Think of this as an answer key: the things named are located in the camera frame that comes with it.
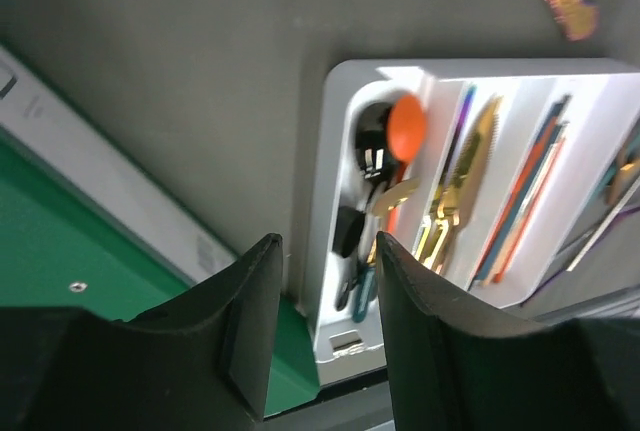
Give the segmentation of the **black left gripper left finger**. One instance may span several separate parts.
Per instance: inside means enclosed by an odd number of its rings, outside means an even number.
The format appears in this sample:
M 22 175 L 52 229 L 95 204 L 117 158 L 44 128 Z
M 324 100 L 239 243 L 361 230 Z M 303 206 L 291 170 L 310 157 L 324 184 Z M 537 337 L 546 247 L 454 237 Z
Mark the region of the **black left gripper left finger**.
M 251 430 L 264 417 L 283 268 L 268 234 L 131 321 L 1 312 L 5 430 Z

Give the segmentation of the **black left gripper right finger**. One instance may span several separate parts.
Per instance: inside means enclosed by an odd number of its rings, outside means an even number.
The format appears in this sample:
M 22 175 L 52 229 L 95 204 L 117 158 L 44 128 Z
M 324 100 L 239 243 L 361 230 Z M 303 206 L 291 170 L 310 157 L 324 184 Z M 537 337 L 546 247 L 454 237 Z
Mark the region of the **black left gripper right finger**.
M 378 296 L 399 430 L 635 430 L 639 323 L 555 325 L 497 309 L 376 238 Z

